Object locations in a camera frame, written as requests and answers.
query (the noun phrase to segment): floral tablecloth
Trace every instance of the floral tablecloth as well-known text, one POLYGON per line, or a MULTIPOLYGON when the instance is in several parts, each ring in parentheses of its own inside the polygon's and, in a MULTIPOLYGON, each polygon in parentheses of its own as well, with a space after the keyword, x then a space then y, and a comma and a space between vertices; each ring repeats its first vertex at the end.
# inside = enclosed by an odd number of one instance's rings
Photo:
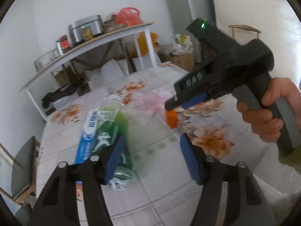
MULTIPOLYGON (((173 83, 186 72, 177 66, 152 67, 119 78, 78 98, 60 112, 49 116, 44 129, 37 168, 37 196, 52 171, 61 161, 73 164, 88 110, 99 107, 115 90, 130 82, 143 83, 140 93, 159 96, 175 94, 173 83)), ((165 112, 158 111, 141 125, 136 119, 128 123, 129 146, 135 174, 127 190, 114 191, 103 186, 109 214, 115 226, 185 226, 195 212, 202 187, 190 177, 179 147, 181 130, 190 132, 196 145, 207 147, 223 163, 244 161, 254 170, 269 144, 252 133, 236 110, 236 99, 226 95, 207 106, 188 111, 177 110, 181 123, 170 129, 165 112)), ((222 200, 225 200, 223 186, 222 200)), ((88 225, 83 201, 78 200, 81 225, 88 225)))

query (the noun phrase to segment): red plastic bag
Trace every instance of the red plastic bag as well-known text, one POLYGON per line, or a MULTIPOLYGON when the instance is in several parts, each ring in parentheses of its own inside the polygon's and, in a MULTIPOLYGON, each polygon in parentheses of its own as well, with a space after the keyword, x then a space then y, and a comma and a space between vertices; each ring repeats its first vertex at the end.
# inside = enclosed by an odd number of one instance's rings
POLYGON ((140 19, 140 11, 134 7, 125 7, 120 10, 116 16, 117 24, 127 24, 127 26, 142 24, 140 19))

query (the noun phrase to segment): gray refrigerator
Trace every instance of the gray refrigerator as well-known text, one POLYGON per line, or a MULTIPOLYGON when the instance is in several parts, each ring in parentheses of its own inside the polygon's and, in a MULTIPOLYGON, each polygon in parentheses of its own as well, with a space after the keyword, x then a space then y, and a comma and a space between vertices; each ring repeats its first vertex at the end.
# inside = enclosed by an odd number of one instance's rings
POLYGON ((186 28, 196 18, 202 18, 216 25, 213 0, 167 0, 175 34, 191 36, 194 47, 194 61, 202 62, 201 45, 186 28))

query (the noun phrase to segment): human hand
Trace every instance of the human hand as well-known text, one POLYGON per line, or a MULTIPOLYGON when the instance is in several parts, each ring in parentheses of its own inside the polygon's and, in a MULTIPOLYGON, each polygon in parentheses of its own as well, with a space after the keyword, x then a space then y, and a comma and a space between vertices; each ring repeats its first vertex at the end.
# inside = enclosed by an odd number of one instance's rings
MULTIPOLYGON (((273 78, 270 80, 267 91, 261 99, 264 106, 270 106, 283 96, 287 99, 299 128, 301 129, 301 92, 290 78, 273 78)), ((248 105, 237 101, 237 110, 242 113, 243 120, 252 124, 252 131, 259 134, 265 142, 276 142, 283 127, 281 119, 273 119, 268 109, 250 110, 248 105)))

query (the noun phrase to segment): blue rubber pad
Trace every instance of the blue rubber pad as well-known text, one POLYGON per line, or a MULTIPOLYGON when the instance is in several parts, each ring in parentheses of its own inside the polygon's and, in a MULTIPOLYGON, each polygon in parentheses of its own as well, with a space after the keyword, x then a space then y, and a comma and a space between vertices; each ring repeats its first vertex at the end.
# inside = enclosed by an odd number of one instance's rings
POLYGON ((198 162, 197 162, 184 134, 182 134, 181 138, 180 138, 180 147, 181 147, 181 151, 184 156, 184 159, 185 159, 185 162, 186 162, 186 165, 189 170, 191 178, 194 181, 196 181, 197 184, 200 184, 201 178, 199 175, 198 162))
POLYGON ((111 179, 113 179, 121 154, 124 150, 125 143, 126 143, 125 136, 120 135, 115 145, 115 148, 111 153, 111 156, 105 167, 105 177, 104 177, 105 184, 107 184, 111 179))
POLYGON ((187 109, 187 108, 189 108, 191 106, 194 106, 194 105, 196 105, 200 102, 204 102, 206 97, 207 97, 207 93, 203 92, 201 94, 198 94, 198 95, 192 97, 188 102, 183 103, 181 106, 182 106, 182 108, 187 109))

